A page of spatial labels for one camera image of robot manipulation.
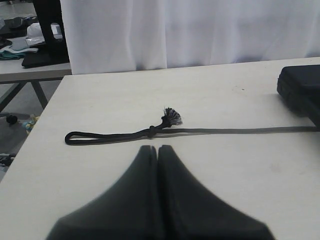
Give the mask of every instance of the white table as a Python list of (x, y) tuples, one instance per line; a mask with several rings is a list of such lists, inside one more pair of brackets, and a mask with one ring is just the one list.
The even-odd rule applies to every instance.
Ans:
[(320, 57), (66, 76), (0, 184), (1, 239), (43, 240), (59, 217), (108, 189), (141, 145), (172, 145), (227, 203), (279, 240), (320, 239), (320, 134), (195, 135), (69, 146), (70, 131), (130, 133), (161, 122), (184, 128), (309, 126), (276, 92), (281, 69)]
[(0, 112), (28, 82), (31, 82), (41, 106), (45, 108), (48, 101), (39, 82), (60, 80), (72, 74), (70, 63), (23, 68), (22, 61), (23, 59), (0, 61), (0, 84), (13, 84), (3, 96), (0, 96)]

